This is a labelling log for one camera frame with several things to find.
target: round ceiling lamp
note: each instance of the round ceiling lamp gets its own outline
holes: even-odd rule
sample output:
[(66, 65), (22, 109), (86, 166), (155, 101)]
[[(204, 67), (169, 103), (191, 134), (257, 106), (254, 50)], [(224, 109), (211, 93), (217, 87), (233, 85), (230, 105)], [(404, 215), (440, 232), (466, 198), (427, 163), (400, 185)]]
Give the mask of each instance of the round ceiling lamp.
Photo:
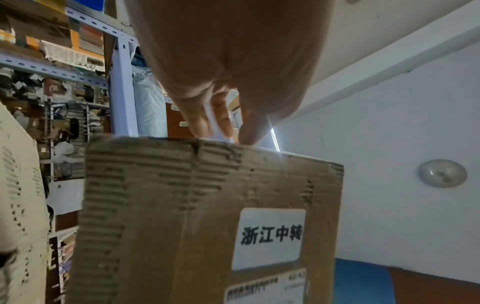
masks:
[(425, 184), (436, 188), (460, 186), (468, 177), (465, 167), (447, 159), (435, 159), (422, 164), (418, 174)]

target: sticker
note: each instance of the sticker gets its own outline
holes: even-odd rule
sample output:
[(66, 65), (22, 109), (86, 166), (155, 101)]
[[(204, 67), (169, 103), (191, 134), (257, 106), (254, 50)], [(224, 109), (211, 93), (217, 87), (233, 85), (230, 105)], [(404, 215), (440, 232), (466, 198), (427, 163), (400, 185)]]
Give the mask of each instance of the sticker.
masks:
[(229, 286), (224, 304), (302, 304), (307, 270), (305, 268)]
[(304, 209), (244, 208), (231, 268), (241, 270), (298, 260), (305, 213)]

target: corrugated cardboard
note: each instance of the corrugated cardboard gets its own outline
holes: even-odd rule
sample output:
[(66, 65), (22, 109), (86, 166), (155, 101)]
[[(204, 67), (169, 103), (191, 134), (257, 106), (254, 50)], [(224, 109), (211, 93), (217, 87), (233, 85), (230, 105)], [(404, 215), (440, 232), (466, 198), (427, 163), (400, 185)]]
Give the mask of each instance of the corrugated cardboard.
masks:
[(49, 214), (37, 145), (0, 104), (0, 302), (45, 302)]
[[(223, 303), (233, 284), (306, 268), (331, 302), (343, 167), (223, 142), (91, 144), (69, 304)], [(298, 261), (232, 271), (240, 212), (305, 209)]]

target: storage rack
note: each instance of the storage rack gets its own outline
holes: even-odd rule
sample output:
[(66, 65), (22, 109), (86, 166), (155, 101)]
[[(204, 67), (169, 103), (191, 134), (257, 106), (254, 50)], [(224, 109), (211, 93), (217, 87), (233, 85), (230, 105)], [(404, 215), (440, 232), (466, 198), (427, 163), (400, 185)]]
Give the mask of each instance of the storage rack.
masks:
[(64, 81), (81, 83), (108, 89), (112, 132), (119, 136), (139, 135), (131, 61), (138, 47), (132, 28), (120, 21), (85, 7), (73, 0), (66, 0), (68, 17), (88, 24), (116, 38), (112, 53), (109, 79), (83, 74), (77, 70), (60, 67), (48, 61), (38, 60), (17, 53), (0, 50), (0, 66), (35, 73)]

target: white wall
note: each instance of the white wall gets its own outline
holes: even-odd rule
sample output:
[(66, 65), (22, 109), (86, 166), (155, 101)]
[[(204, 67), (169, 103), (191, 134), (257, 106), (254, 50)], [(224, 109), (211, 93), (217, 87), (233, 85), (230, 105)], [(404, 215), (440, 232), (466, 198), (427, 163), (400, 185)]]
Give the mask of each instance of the white wall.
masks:
[[(338, 257), (480, 283), (480, 44), (275, 129), (280, 149), (345, 165)], [(423, 184), (438, 158), (465, 184)]]

